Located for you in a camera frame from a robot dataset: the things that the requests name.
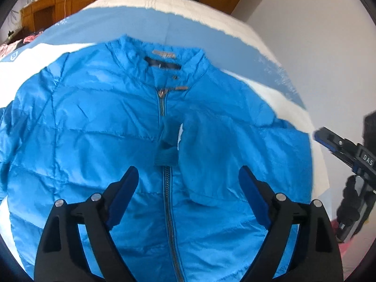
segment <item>jacket collar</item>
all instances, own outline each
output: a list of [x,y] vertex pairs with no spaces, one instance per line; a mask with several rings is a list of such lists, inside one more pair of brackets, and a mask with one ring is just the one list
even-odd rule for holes
[[[210,66],[204,51],[198,48],[147,43],[128,36],[110,41],[108,48],[113,51],[128,75],[155,88],[190,87],[201,78]],[[171,55],[174,55],[175,58],[171,58],[169,55],[161,56],[156,51],[173,53]],[[181,65],[181,69],[149,67],[144,59],[146,56],[164,62],[177,63]]]

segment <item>zipper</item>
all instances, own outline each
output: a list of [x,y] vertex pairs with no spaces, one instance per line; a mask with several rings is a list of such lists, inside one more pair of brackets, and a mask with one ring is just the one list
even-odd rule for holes
[[[170,91],[185,91],[188,87],[175,87],[175,88],[164,88],[158,91],[158,98],[159,98],[159,108],[161,112],[161,116],[164,117],[166,115],[166,108],[165,108],[165,98],[168,92]],[[171,168],[169,166],[163,167],[163,183],[164,183],[164,203],[165,203],[165,215],[166,215],[166,223],[167,223],[167,233],[168,233],[168,243],[170,246],[170,252],[172,256],[172,265],[174,267],[174,271],[177,277],[178,282],[184,282],[184,276],[179,264],[179,256],[177,254],[177,249],[175,245],[175,232],[174,226],[172,223],[172,211],[171,211]]]

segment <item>jacket label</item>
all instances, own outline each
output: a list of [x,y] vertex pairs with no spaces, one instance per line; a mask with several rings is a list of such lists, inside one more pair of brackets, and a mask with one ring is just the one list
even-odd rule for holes
[[172,59],[176,59],[176,55],[175,53],[172,53],[172,52],[165,52],[165,51],[159,51],[159,50],[153,50],[152,51],[152,54],[155,54],[155,55],[159,55],[163,58],[172,58]]

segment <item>blue and white bed sheet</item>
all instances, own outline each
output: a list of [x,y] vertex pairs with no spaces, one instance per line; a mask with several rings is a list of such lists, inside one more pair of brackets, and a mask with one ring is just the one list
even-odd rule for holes
[[[65,52],[73,52],[123,34],[146,42],[199,47],[211,63],[244,81],[298,130],[314,130],[308,112],[285,70],[246,24],[191,0],[98,0],[47,29],[32,43],[0,61],[0,107],[33,74]],[[312,199],[331,214],[329,181],[319,145],[311,140]],[[6,199],[0,205],[0,233],[21,264],[14,245]]]

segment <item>white wall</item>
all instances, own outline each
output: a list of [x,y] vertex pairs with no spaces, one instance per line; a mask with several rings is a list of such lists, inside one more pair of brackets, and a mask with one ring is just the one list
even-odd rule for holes
[[[255,29],[287,70],[313,124],[362,143],[363,116],[376,110],[376,26],[362,3],[262,0],[254,11],[247,3],[241,0],[234,16]],[[323,153],[335,211],[351,171],[326,149]],[[374,218],[357,242],[375,238]],[[359,260],[344,260],[344,265],[356,266]]]
[[[13,10],[19,12],[27,4],[28,0],[18,0],[13,6]],[[16,30],[18,27],[21,27],[21,15],[15,14],[16,20],[11,18],[11,14],[5,19],[5,22],[0,28],[0,43],[3,43],[8,37],[8,31]]]

